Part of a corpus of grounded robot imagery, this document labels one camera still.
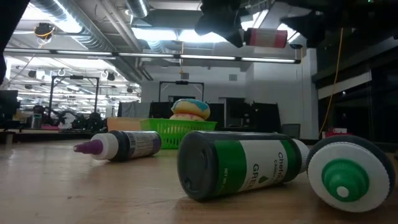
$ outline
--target green bottle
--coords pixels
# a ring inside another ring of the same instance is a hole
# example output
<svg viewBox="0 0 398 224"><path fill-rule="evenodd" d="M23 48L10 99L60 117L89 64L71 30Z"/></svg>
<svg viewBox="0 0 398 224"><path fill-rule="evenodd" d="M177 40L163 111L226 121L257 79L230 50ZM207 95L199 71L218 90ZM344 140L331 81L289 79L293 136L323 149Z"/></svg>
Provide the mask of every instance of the green bottle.
<svg viewBox="0 0 398 224"><path fill-rule="evenodd" d="M283 134L193 131L178 150L178 176L202 201L293 180L305 171L308 147Z"/></svg>

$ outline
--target bottle label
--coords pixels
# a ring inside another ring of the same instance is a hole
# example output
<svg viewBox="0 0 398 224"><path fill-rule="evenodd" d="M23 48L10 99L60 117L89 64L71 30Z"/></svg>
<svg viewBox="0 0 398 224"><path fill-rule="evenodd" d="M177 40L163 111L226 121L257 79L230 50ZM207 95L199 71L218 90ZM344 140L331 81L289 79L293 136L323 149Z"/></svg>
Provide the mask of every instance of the bottle label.
<svg viewBox="0 0 398 224"><path fill-rule="evenodd" d="M215 141L215 148L219 165L215 195L278 184L293 179L301 167L288 140Z"/></svg>
<svg viewBox="0 0 398 224"><path fill-rule="evenodd" d="M160 149L159 135L154 132L125 131L130 141L129 157L137 158L153 155Z"/></svg>

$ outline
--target wooden table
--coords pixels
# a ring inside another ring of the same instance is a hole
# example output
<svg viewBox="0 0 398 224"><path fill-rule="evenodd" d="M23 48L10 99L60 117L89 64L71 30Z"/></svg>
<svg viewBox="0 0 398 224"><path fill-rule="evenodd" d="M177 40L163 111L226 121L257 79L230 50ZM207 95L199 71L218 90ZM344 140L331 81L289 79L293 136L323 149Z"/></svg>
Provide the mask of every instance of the wooden table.
<svg viewBox="0 0 398 224"><path fill-rule="evenodd" d="M0 223L398 222L397 192L374 211L346 213L318 199L305 174L283 187L198 203L178 182L176 151L115 164L74 153L77 142L0 146Z"/></svg>

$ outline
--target white bottle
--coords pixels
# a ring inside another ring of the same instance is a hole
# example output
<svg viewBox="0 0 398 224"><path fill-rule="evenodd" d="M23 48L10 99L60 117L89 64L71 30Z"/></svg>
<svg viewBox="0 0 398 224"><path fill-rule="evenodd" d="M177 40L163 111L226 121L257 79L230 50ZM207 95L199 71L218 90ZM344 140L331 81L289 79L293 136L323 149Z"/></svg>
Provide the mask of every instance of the white bottle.
<svg viewBox="0 0 398 224"><path fill-rule="evenodd" d="M395 187L394 166L373 143L356 136L318 142L307 159L312 189L327 204L347 212L380 206Z"/></svg>

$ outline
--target yellow cable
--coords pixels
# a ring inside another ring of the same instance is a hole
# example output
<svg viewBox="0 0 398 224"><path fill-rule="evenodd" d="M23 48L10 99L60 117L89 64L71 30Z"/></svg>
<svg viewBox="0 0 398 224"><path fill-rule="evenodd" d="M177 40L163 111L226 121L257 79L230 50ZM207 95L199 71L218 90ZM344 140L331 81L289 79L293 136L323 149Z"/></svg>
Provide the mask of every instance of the yellow cable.
<svg viewBox="0 0 398 224"><path fill-rule="evenodd" d="M323 124L321 129L319 130L318 136L321 135L323 128L325 127L326 121L328 120L328 115L329 115L329 110L330 110L330 105L331 105L331 100L333 99L333 94L335 94L335 88L336 88L336 82L337 82L337 77L338 77L338 70L340 67L340 56L341 56L341 45L343 43L343 32L344 28L341 28L341 34L340 34L340 45L338 47L338 54L337 54L337 65L336 65L336 75L335 75L335 81L333 82L333 89L331 91L330 99L329 99L329 105L328 109L326 110L326 115L325 119L323 120Z"/></svg>

